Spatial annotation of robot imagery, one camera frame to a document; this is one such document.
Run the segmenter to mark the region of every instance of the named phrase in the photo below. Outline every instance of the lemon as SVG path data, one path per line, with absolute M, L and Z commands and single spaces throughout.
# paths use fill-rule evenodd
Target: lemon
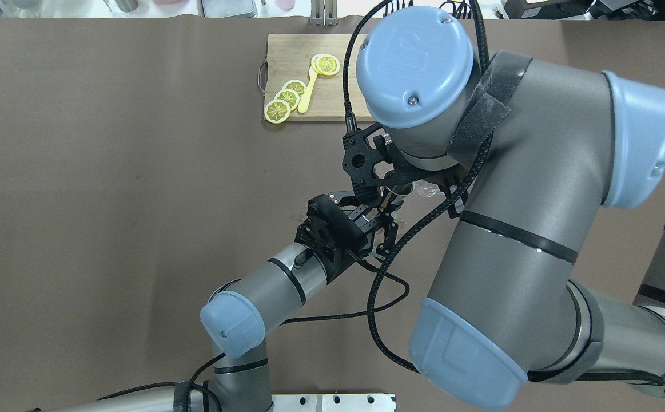
M 291 110 L 295 110 L 299 105 L 299 94 L 292 89 L 281 89 L 274 99 L 287 102 Z
M 291 107 L 281 99 L 274 99 L 264 107 L 264 117 L 274 124 L 279 124 L 287 120 L 289 114 L 291 114 Z
M 324 54 L 314 61 L 317 72 L 325 76 L 334 76 L 340 71 L 340 60 L 331 54 Z
M 296 92 L 296 94 L 302 96 L 304 94 L 304 91 L 306 90 L 306 84 L 304 83 L 304 81 L 294 78 L 284 83 L 282 90 L 283 89 L 292 89 L 293 91 Z

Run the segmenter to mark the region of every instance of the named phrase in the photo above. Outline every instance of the brown tabletop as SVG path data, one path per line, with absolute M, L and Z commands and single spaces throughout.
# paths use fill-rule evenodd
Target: brown tabletop
M 186 379 L 209 358 L 198 312 L 210 293 L 293 241 L 307 199 L 349 188 L 342 123 L 261 120 L 266 37 L 356 21 L 0 19 L 0 411 Z M 487 29 L 491 50 L 665 87 L 665 23 Z M 411 196 L 403 220 L 440 200 Z M 636 209 L 602 209 L 575 278 L 631 302 L 664 220 L 665 178 Z M 398 354 L 453 226 L 437 219 L 392 268 L 412 284 L 379 316 Z M 361 310 L 371 278 L 350 269 L 300 315 Z M 380 301 L 397 293 L 384 284 Z M 284 326 L 269 362 L 278 393 L 385 391 L 401 411 L 479 410 L 383 357 L 361 318 Z M 510 410 L 665 406 L 622 383 L 528 384 Z

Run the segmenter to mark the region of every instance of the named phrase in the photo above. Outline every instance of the yellow utensil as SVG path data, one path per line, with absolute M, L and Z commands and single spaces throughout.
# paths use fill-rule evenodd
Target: yellow utensil
M 298 107 L 296 110 L 299 113 L 306 113 L 309 110 L 309 101 L 312 99 L 312 89 L 314 89 L 314 82 L 317 81 L 317 70 L 314 68 L 314 57 L 312 57 L 312 62 L 309 65 L 309 83 L 304 89 L 304 94 L 301 96 Z

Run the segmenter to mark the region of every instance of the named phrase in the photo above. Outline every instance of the blue plastic joint cover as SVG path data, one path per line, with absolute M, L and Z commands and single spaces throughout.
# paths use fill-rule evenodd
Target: blue plastic joint cover
M 408 352 L 431 383 L 461 401 L 484 409 L 505 409 L 528 380 L 502 349 L 466 320 L 430 298 Z
M 435 7 L 410 7 L 384 18 L 364 40 L 358 86 L 381 125 L 413 128 L 457 99 L 473 63 L 472 44 L 457 19 Z
M 665 173 L 665 89 L 604 75 L 614 106 L 614 168 L 604 206 L 635 208 Z
M 264 319 L 245 296 L 224 290 L 200 311 L 205 330 L 228 357 L 237 359 L 264 341 Z

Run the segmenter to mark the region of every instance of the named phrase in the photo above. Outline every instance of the wooden cutting board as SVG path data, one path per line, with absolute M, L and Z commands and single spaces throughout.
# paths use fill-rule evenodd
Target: wooden cutting board
M 364 35 L 358 36 L 350 61 L 350 100 L 355 117 L 359 121 L 372 120 L 371 114 L 365 107 L 363 94 L 358 88 L 355 76 L 355 62 L 364 39 Z M 335 76 L 319 75 L 314 84 L 309 110 L 305 114 L 294 110 L 289 120 L 344 120 L 342 64 L 348 41 L 350 41 L 349 34 L 270 34 L 266 50 L 269 80 L 266 82 L 264 107 L 274 99 L 287 81 L 298 78 L 304 83 L 308 83 L 307 71 L 312 56 L 327 53 L 339 58 L 340 72 Z

